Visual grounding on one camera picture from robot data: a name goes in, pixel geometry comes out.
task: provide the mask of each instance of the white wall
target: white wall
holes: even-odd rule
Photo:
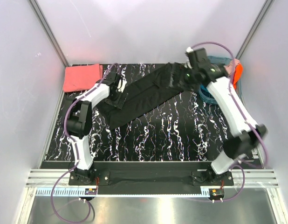
[[[236,55],[264,0],[38,0],[70,64],[167,63],[217,41]],[[210,55],[229,56],[218,47]]]
[[[251,115],[268,128],[265,143],[288,208],[288,0],[276,0],[240,59]]]
[[[37,166],[64,67],[27,0],[0,0],[0,224],[11,224]]]

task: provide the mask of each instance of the black marble-patterned table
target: black marble-patterned table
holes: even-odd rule
[[[121,66],[122,74],[130,84],[162,64]],[[75,92],[64,97],[79,94]],[[96,109],[92,121],[89,144],[95,161],[213,160],[222,150],[222,141],[231,136],[220,108],[204,103],[194,92],[180,93],[153,111],[112,131]],[[71,161],[73,158],[59,114],[45,160]]]

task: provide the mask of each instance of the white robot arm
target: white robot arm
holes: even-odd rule
[[[266,134],[267,130],[264,125],[259,126],[256,123],[245,109],[233,85],[229,86],[230,79],[223,65],[211,64],[204,48],[195,51],[188,48],[186,55],[189,58],[187,67],[192,70],[186,82],[200,82],[206,86],[227,119],[233,136],[223,143],[223,151],[211,163],[207,174],[207,178],[211,179],[215,175],[221,175],[228,171],[237,160],[244,158],[249,150],[257,147],[259,141],[248,124],[261,137]]]
[[[66,98],[65,112],[77,98],[82,98],[71,111],[67,121],[67,130],[73,139],[69,139],[69,141],[72,144],[75,160],[77,159],[75,144],[77,145],[79,153],[78,170],[87,171],[93,164],[88,142],[92,127],[93,108],[104,99],[108,99],[106,102],[120,108],[127,96],[126,93],[123,93],[125,86],[126,81],[123,80],[122,76],[111,72],[99,86],[98,83],[96,83],[93,88],[82,95],[76,98]]]

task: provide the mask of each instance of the teal container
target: teal container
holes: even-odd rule
[[[229,64],[231,59],[227,57],[215,57],[215,56],[208,56],[210,62],[212,64],[220,63],[220,64]],[[237,82],[237,92],[239,95],[239,98],[241,98],[241,83],[240,80]],[[199,95],[201,99],[208,103],[208,104],[213,104],[217,105],[217,101],[213,98],[213,96],[208,92],[207,88],[205,88],[204,85],[201,85],[199,88]]]

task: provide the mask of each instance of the black pants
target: black pants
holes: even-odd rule
[[[143,78],[125,87],[128,93],[122,107],[118,109],[104,101],[96,105],[98,111],[105,117],[106,123],[113,130],[153,110],[165,101],[178,95],[182,88],[172,87],[174,76],[185,73],[185,68],[179,63],[168,63]]]

